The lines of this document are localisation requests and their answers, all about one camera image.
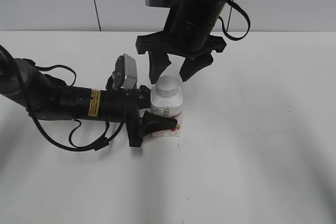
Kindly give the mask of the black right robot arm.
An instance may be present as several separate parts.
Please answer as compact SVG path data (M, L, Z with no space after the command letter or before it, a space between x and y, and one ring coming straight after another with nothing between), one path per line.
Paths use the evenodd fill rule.
M251 25L247 13L233 0L145 0L145 4L169 9L163 30L138 36L135 43L138 54L149 55L152 84L171 64L169 55L185 59L180 68L184 82L213 63L212 51L221 53L226 47L222 37L211 35L225 5L241 13Z

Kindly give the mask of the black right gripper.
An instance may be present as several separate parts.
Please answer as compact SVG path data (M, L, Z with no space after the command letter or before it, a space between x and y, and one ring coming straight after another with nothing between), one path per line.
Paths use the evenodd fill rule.
M180 69L180 77L186 82L213 63L212 55L206 53L212 51L220 53L226 47L226 42L220 36L206 34L205 37L198 38L191 31L174 31L173 29L177 27L174 17L175 11L170 11L162 31L138 36L136 39L138 54L149 53L151 84L156 84L160 75L171 64L168 54L186 58Z

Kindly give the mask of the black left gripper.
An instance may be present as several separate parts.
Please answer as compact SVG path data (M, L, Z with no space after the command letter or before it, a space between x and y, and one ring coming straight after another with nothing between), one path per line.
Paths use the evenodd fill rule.
M139 89L120 89L118 91L101 91L100 117L106 123L116 122L119 126L115 132L106 137L103 134L103 142L107 145L126 126L130 147L140 147L143 137L164 130L170 130L177 126L177 120L144 112L141 117L140 135L140 109L151 107L151 89L140 85Z

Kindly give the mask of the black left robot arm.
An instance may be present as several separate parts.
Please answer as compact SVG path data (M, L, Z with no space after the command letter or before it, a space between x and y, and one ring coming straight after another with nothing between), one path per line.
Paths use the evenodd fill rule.
M170 130L177 120L154 115L147 111L151 106L151 90L136 85L136 63L133 58L120 56L109 77L105 90L75 87L55 78L38 67L32 60L16 58L23 79L22 89L12 64L1 60L1 95L26 107L24 95L39 120L93 120L115 122L127 128L130 147L140 147L143 138L154 132Z

